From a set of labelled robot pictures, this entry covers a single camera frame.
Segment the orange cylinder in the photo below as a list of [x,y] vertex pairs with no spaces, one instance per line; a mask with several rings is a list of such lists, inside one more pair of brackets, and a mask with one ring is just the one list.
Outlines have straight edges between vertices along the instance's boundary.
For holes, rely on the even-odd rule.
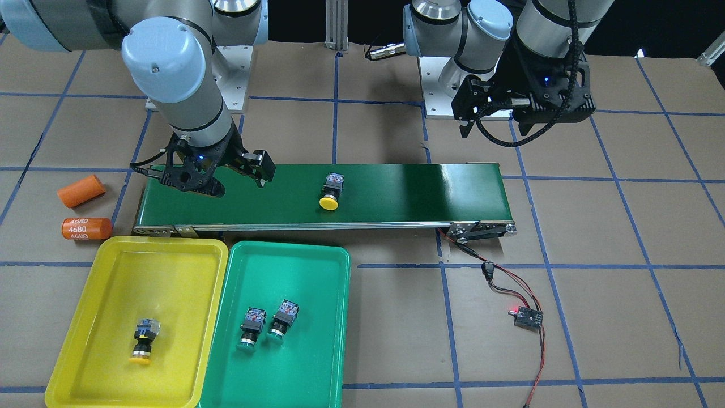
[[58,190],[58,198],[68,208],[76,207],[91,198],[98,197],[106,192],[101,180],[95,174],[78,180]]
[[66,240],[105,240],[112,232],[113,224],[107,218],[63,220],[62,233]]

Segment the green tray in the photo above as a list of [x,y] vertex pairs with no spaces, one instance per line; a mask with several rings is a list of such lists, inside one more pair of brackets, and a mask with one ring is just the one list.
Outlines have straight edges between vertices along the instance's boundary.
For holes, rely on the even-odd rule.
[[[319,205],[328,173],[345,176],[335,211]],[[226,195],[207,197],[149,180],[137,234],[512,224],[498,163],[279,165],[263,189],[227,168]]]
[[[350,258],[343,248],[243,241],[231,248],[199,408],[341,407]],[[249,307],[299,304],[284,343],[236,349]]]

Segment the blue joint cap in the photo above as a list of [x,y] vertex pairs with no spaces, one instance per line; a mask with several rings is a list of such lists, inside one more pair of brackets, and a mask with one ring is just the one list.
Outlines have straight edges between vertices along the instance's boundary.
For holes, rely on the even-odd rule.
[[189,28],[169,17],[134,25],[121,44],[123,62],[133,82],[161,103],[188,99],[202,84],[207,63]]
[[270,38],[270,13],[267,0],[262,0],[260,4],[260,26],[257,29],[257,37],[254,38],[252,45],[264,44]]
[[28,48],[68,52],[48,30],[30,0],[0,0],[0,15],[10,32]]
[[403,7],[403,42],[405,43],[405,54],[414,57],[423,56],[421,54],[421,47],[418,45],[418,39],[415,37],[415,26],[413,25],[410,4]]
[[468,15],[473,24],[497,40],[506,41],[511,36],[513,16],[496,0],[471,0]]

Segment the coiled black cable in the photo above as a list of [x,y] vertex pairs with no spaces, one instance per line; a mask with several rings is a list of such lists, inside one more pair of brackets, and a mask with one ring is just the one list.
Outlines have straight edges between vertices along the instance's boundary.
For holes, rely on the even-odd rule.
[[493,103],[491,102],[479,107],[478,111],[476,112],[476,117],[474,118],[476,122],[476,127],[478,127],[479,131],[481,131],[486,139],[490,140],[491,142],[494,142],[495,144],[503,147],[523,146],[526,143],[534,141],[539,136],[543,135],[549,129],[551,129],[552,126],[554,126],[559,121],[561,115],[564,113],[564,110],[569,108],[571,97],[574,94],[574,87],[576,86],[576,77],[579,72],[579,55],[581,54],[581,50],[584,48],[584,45],[579,41],[579,21],[576,17],[576,0],[568,0],[567,2],[569,5],[569,20],[571,23],[571,44],[569,45],[569,51],[572,56],[572,62],[571,71],[569,73],[569,84],[566,88],[566,95],[564,96],[564,100],[562,101],[561,106],[557,108],[554,115],[551,117],[551,119],[549,119],[549,122],[545,124],[544,127],[539,129],[531,136],[519,140],[518,142],[506,142],[505,140],[498,139],[496,136],[490,134],[486,130],[486,128],[484,128],[484,125],[481,122],[481,118],[488,114],[486,112],[490,110],[491,107],[493,107]]

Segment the yellow tray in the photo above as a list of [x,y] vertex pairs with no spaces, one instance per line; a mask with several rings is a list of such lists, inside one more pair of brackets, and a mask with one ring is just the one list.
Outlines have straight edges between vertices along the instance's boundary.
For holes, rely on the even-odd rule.
[[[194,407],[228,257],[216,240],[113,237],[101,245],[46,390],[49,408]],[[157,319],[151,364],[128,361]]]

